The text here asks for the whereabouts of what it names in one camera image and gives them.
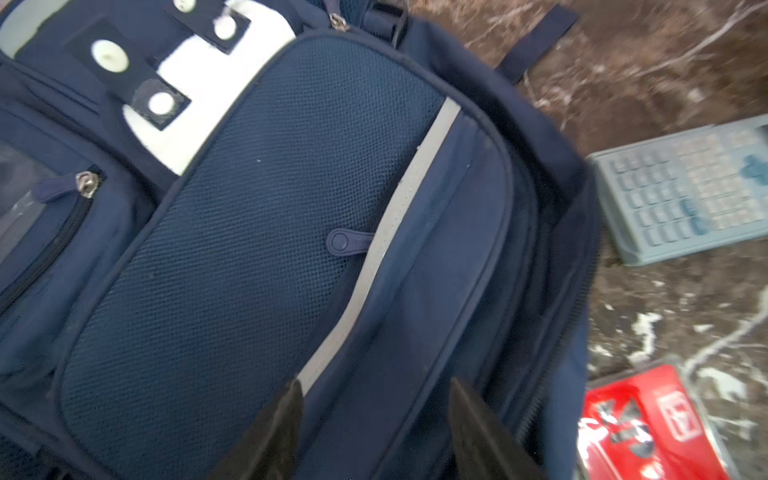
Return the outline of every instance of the zipper track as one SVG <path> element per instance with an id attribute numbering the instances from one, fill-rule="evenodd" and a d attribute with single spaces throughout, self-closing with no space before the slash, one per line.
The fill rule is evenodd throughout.
<path id="1" fill-rule="evenodd" d="M 27 267 L 27 270 L 8 288 L 8 293 L 0 297 L 0 315 L 3 315 L 18 300 L 20 296 L 35 283 L 45 271 L 56 261 L 64 248 L 72 241 L 75 234 L 85 220 L 85 216 L 91 209 L 93 200 L 78 195 L 72 212 L 70 212 L 58 235 L 38 255 L 35 261 Z"/>
<path id="2" fill-rule="evenodd" d="M 599 248 L 599 238 L 600 237 L 598 235 L 597 239 L 595 240 L 595 243 L 597 244 L 596 248 Z M 592 290 L 594 274 L 598 268 L 598 255 L 597 252 L 594 253 L 595 255 L 593 255 L 589 261 L 589 264 L 587 265 L 587 271 L 584 279 L 581 282 L 581 288 L 579 289 L 576 301 L 571 310 L 568 311 L 566 326 L 558 336 L 556 347 L 554 348 L 552 354 L 549 356 L 549 360 L 544 368 L 544 372 L 539 377 L 533 396 L 528 402 L 528 407 L 525 410 L 525 414 L 522 416 L 520 422 L 518 423 L 518 427 L 515 430 L 515 440 L 521 444 L 531 433 L 533 421 L 540 412 L 541 406 L 544 403 L 545 393 L 549 387 L 549 384 L 551 383 L 552 376 L 554 375 L 556 367 L 562 360 L 565 348 L 569 346 L 571 339 L 573 338 L 574 331 L 578 324 L 579 316 L 584 312 L 584 308 L 587 305 L 587 299 L 589 298 L 589 293 Z"/>

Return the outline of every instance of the zipper pull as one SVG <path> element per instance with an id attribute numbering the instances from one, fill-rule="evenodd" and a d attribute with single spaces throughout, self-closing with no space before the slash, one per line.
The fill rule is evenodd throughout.
<path id="1" fill-rule="evenodd" d="M 99 176 L 89 171 L 46 178 L 32 187 L 32 198 L 39 204 L 49 204 L 78 192 L 81 197 L 90 199 L 93 198 L 100 183 Z"/>
<path id="2" fill-rule="evenodd" d="M 326 238 L 326 248 L 334 257 L 349 257 L 368 251 L 373 233 L 358 232 L 346 228 L 334 228 Z"/>
<path id="3" fill-rule="evenodd" d="M 331 20 L 331 27 L 338 31 L 349 31 L 349 24 L 346 23 L 346 18 L 341 16 L 339 0 L 323 0 L 323 4 L 326 6 L 328 18 Z"/>

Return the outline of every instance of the ground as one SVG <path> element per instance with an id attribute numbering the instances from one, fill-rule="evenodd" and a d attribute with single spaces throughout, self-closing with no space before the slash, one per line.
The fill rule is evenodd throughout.
<path id="1" fill-rule="evenodd" d="M 581 20 L 520 89 L 583 155 L 768 113 L 768 1 L 566 0 Z M 412 0 L 496 65 L 553 2 Z M 768 239 L 641 268 L 604 232 L 594 378 L 677 354 L 745 479 L 768 478 Z"/>

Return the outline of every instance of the graphing calculator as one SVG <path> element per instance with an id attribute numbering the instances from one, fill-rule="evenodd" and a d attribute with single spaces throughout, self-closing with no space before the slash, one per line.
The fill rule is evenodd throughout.
<path id="1" fill-rule="evenodd" d="M 768 114 L 612 148 L 588 160 L 627 265 L 768 234 Z"/>

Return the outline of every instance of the metal zipper pull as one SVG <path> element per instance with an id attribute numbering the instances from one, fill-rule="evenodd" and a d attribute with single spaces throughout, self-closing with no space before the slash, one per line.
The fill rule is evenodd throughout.
<path id="1" fill-rule="evenodd" d="M 328 17 L 331 19 L 331 27 L 333 27 L 334 30 L 349 31 L 349 25 L 346 23 L 346 19 L 343 16 L 332 13 L 328 15 Z"/>
<path id="2" fill-rule="evenodd" d="M 341 16 L 341 4 L 339 0 L 323 0 L 328 12 L 328 18 L 331 19 L 331 27 L 337 31 L 349 31 L 349 24 L 346 18 Z"/>
<path id="3" fill-rule="evenodd" d="M 96 190 L 101 185 L 101 178 L 89 171 L 80 172 L 75 181 L 78 185 L 78 192 L 80 192 L 80 196 L 83 198 L 93 198 Z"/>
<path id="4" fill-rule="evenodd" d="M 39 204 L 49 204 L 75 192 L 83 198 L 93 198 L 101 179 L 93 172 L 66 174 L 56 178 L 46 178 L 32 187 L 32 198 Z"/>

